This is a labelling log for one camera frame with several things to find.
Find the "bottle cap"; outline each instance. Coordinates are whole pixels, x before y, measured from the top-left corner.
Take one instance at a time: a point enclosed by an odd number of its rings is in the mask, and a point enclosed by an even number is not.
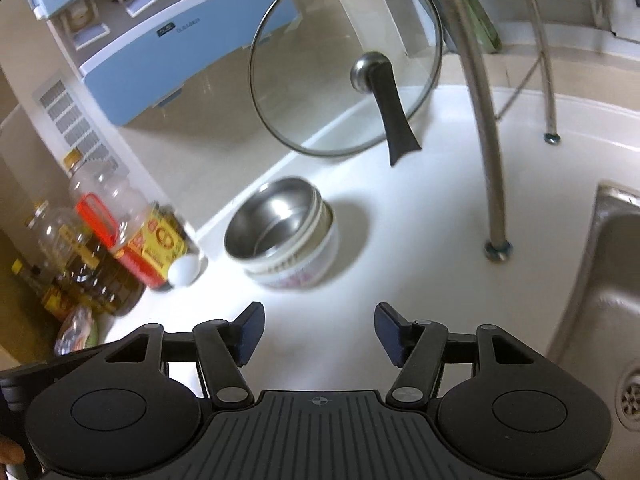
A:
[[[47,207],[49,207],[49,200],[41,200],[40,202],[36,202],[33,205],[33,214],[27,216],[27,219],[24,221],[25,227],[27,229],[33,229],[34,225],[36,225],[36,218],[42,215]]]
[[[22,270],[23,264],[22,261],[15,260],[14,264],[11,266],[11,272],[14,273],[16,276],[18,275],[18,273]]]
[[[72,149],[66,154],[66,157],[62,159],[62,164],[68,171],[71,171],[73,167],[82,162],[82,153],[77,148]]]

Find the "logo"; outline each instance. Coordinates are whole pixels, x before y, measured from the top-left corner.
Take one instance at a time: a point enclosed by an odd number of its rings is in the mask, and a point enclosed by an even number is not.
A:
[[[174,30],[174,28],[175,28],[175,23],[169,22],[166,25],[163,25],[158,30],[156,30],[156,34],[158,35],[158,38],[162,38],[166,33],[170,32],[171,30]]]
[[[186,25],[183,25],[181,27],[178,28],[178,33],[180,32],[184,32],[185,30],[187,30],[189,27],[193,27],[193,25],[196,25],[196,23],[199,23],[200,19],[196,18],[195,20],[191,20],[189,23],[187,23]]]
[[[156,231],[156,239],[158,240],[158,243],[165,249],[174,248],[174,238],[171,236],[171,233],[164,227],[161,227],[158,229],[158,231]]]
[[[311,399],[311,402],[316,406],[324,406],[326,403],[331,402],[329,399],[323,396],[317,396]]]

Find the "faucet base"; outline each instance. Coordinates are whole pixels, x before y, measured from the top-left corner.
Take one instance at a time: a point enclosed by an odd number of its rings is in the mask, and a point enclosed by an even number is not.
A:
[[[513,253],[513,246],[507,241],[500,248],[495,248],[490,241],[484,244],[484,256],[494,264],[507,262],[511,258],[511,253]]]
[[[562,141],[562,137],[558,134],[545,134],[545,142],[552,146],[557,146]]]

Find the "human hand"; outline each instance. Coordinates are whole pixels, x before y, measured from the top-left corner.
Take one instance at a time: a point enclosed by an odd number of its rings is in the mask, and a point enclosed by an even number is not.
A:
[[[6,480],[5,465],[24,462],[24,451],[13,440],[0,435],[0,480]]]

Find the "stainless steel bowl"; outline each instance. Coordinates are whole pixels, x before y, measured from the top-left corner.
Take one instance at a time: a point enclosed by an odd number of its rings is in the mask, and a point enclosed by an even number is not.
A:
[[[263,272],[310,235],[322,209],[319,191],[301,178],[264,184],[231,219],[225,250],[251,272]]]

